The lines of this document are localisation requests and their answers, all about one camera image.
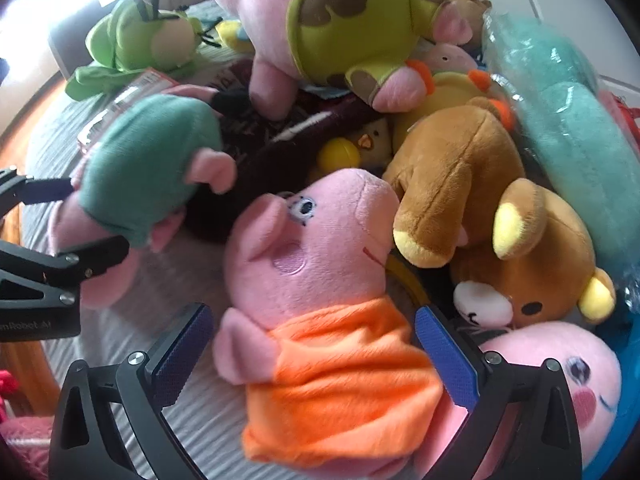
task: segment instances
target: yellow ball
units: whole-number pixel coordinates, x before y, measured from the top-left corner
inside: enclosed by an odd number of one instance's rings
[[[318,168],[322,174],[359,167],[360,152],[353,142],[344,137],[331,139],[318,153]]]

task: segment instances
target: pig eye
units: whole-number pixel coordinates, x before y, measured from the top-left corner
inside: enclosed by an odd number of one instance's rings
[[[302,225],[306,225],[311,218],[314,217],[316,211],[316,202],[312,198],[300,197],[291,206],[289,206],[289,213],[293,219],[300,222]]]
[[[566,361],[566,371],[576,383],[584,385],[589,382],[591,368],[581,357],[569,357]]]

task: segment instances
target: blush cheek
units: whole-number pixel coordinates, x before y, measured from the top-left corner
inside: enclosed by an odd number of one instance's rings
[[[596,414],[598,400],[590,388],[582,388],[571,396],[574,404],[575,418],[578,421],[578,428],[583,430],[593,420]]]
[[[289,242],[273,251],[271,262],[280,274],[295,274],[305,266],[306,254],[299,243]]]

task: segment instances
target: pig plush with orange shirt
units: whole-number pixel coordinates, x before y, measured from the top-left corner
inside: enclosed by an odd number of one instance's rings
[[[249,460],[313,478],[389,478],[420,446],[442,395],[385,295],[396,194],[349,168],[289,199],[264,195],[225,253],[233,307],[213,345],[246,384]]]

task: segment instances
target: bear ear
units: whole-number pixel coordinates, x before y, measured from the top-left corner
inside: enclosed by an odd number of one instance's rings
[[[613,281],[604,270],[596,267],[578,300],[578,309],[587,322],[598,324],[611,315],[615,306],[616,291]]]
[[[482,92],[488,92],[491,85],[491,76],[487,75],[482,70],[470,70],[468,73],[469,79],[478,87]],[[483,108],[488,112],[491,112],[496,119],[500,121],[500,124],[504,126],[504,129],[508,132],[512,132],[515,128],[515,117],[513,112],[509,108],[509,105],[498,101],[498,99],[488,99],[486,97],[473,97],[467,102],[469,105]]]
[[[502,194],[494,217],[494,252],[501,260],[529,253],[546,228],[544,190],[526,178],[512,182]]]
[[[496,119],[500,119],[500,110],[498,107],[492,103],[491,99],[486,97],[473,97],[469,99],[466,103],[468,105],[477,106],[478,108],[482,108],[483,110],[487,110],[489,113],[493,114]]]

